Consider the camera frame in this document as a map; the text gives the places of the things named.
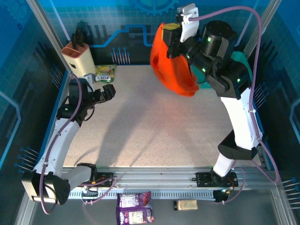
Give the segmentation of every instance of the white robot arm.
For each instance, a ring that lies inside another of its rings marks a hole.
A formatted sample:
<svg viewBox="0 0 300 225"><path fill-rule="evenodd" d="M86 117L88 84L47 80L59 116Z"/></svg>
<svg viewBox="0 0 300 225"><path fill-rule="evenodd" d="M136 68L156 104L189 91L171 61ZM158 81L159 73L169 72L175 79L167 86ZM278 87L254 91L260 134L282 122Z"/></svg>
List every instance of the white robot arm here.
<svg viewBox="0 0 300 225"><path fill-rule="evenodd" d="M93 78L89 75L79 78L82 99L78 111L75 111L79 99L79 86L75 80L69 84L69 96L58 109L53 134L40 161L32 172L25 172L22 178L23 186L31 200L41 201L40 179L43 179L43 200L48 203L64 204L69 192L86 181L97 179L97 168L93 164L78 164L73 170L63 174L63 164L70 144L86 121L87 111L95 110L95 104L111 100L115 95L115 89L111 84L103 86L104 91L95 90Z"/></svg>
<svg viewBox="0 0 300 225"><path fill-rule="evenodd" d="M178 8L177 23L163 28L163 41L168 46L168 58L182 55L189 65L204 72L228 111L233 131L219 144L220 154L211 170L212 182L218 186L226 180L235 160L252 160L257 153L259 142L249 111L251 78L243 63L231 59L237 41L231 26L210 21L200 37L199 21L189 21L194 17L198 17L194 3Z"/></svg>

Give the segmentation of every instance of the snack packet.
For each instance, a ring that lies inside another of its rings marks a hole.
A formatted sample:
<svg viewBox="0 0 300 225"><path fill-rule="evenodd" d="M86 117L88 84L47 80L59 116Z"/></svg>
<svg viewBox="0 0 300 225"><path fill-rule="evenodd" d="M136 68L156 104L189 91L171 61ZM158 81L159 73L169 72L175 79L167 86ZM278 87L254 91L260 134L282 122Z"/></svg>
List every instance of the snack packet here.
<svg viewBox="0 0 300 225"><path fill-rule="evenodd" d="M117 225L153 223L151 192L118 194L116 217Z"/></svg>
<svg viewBox="0 0 300 225"><path fill-rule="evenodd" d="M114 80L114 71L116 65L99 65L96 66L95 80L96 82L110 83Z"/></svg>

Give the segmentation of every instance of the metal post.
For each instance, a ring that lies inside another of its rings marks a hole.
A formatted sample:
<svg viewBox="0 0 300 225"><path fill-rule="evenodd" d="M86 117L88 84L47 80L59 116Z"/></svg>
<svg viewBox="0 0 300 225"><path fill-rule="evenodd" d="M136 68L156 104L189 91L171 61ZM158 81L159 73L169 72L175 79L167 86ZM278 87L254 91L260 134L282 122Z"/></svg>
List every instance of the metal post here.
<svg viewBox="0 0 300 225"><path fill-rule="evenodd" d="M262 20L262 32L264 32L270 23L271 19L273 18L279 4L281 3L281 0L271 0L269 4L267 5L264 13L261 16ZM244 54L247 57L247 59L250 57L251 53L256 47L257 44L257 36L258 36L258 27L256 26L254 32L252 33L245 49Z"/></svg>
<svg viewBox="0 0 300 225"><path fill-rule="evenodd" d="M60 60L64 64L67 70L71 70L68 63L65 61L64 57L61 54L61 49L63 48L62 43L59 41L57 34L55 33L54 29L51 28L51 25L47 18L44 17L43 9L38 1L34 0L26 0L28 5L30 6L32 12L34 13L35 17L37 18L38 22L40 23L41 27L43 28L45 34L49 38L51 44L53 45L56 53L60 57Z"/></svg>

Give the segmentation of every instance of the orange bag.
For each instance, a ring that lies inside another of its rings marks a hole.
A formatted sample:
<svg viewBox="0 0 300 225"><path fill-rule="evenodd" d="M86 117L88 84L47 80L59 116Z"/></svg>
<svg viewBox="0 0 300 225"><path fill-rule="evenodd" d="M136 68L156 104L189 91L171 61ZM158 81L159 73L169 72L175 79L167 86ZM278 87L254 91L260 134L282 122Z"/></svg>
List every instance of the orange bag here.
<svg viewBox="0 0 300 225"><path fill-rule="evenodd" d="M167 58L168 47L162 40L162 23L155 35L151 54L150 65L161 83L179 95L191 97L199 90L196 77L190 74L188 61L179 56L174 59Z"/></svg>

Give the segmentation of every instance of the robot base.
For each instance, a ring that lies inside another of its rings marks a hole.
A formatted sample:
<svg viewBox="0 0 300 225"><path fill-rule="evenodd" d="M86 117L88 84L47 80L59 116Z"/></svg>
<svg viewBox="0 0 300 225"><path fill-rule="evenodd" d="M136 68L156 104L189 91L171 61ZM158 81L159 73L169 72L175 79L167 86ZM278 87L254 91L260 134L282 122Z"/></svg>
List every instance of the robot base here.
<svg viewBox="0 0 300 225"><path fill-rule="evenodd" d="M198 188L229 188L231 186L239 186L236 173L229 172L226 177L221 179L212 172L197 172L196 178L193 178L192 181L197 182Z"/></svg>

